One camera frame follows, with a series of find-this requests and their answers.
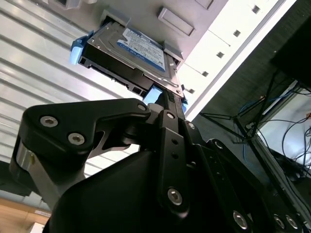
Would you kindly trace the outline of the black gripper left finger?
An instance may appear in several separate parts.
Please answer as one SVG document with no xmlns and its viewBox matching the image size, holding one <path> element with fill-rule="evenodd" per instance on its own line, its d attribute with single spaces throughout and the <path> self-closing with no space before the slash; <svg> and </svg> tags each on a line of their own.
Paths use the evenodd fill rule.
<svg viewBox="0 0 311 233">
<path fill-rule="evenodd" d="M 22 115 L 10 170 L 54 210 L 70 188 L 129 156 L 154 150 L 158 129 L 179 132 L 168 93 L 138 99 L 38 105 Z"/>
</svg>

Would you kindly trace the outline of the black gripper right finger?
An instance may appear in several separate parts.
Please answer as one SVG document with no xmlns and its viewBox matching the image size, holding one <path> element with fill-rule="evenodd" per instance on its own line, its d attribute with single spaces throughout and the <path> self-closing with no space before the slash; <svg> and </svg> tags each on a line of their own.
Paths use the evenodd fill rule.
<svg viewBox="0 0 311 233">
<path fill-rule="evenodd" d="M 267 166 L 273 187 L 260 180 L 217 139 L 204 141 L 184 117 L 181 98 L 168 93 L 168 109 L 178 117 L 188 163 L 193 230 L 209 233 L 300 233 L 303 221 L 284 183 Z"/>
</svg>

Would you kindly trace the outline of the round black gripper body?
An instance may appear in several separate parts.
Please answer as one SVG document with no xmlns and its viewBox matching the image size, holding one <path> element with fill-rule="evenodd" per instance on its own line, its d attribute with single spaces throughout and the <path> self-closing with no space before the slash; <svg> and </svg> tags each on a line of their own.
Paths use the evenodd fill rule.
<svg viewBox="0 0 311 233">
<path fill-rule="evenodd" d="M 51 233 L 231 233 L 232 192 L 218 155 L 187 121 L 158 129 L 137 152 L 76 184 L 57 203 Z"/>
</svg>

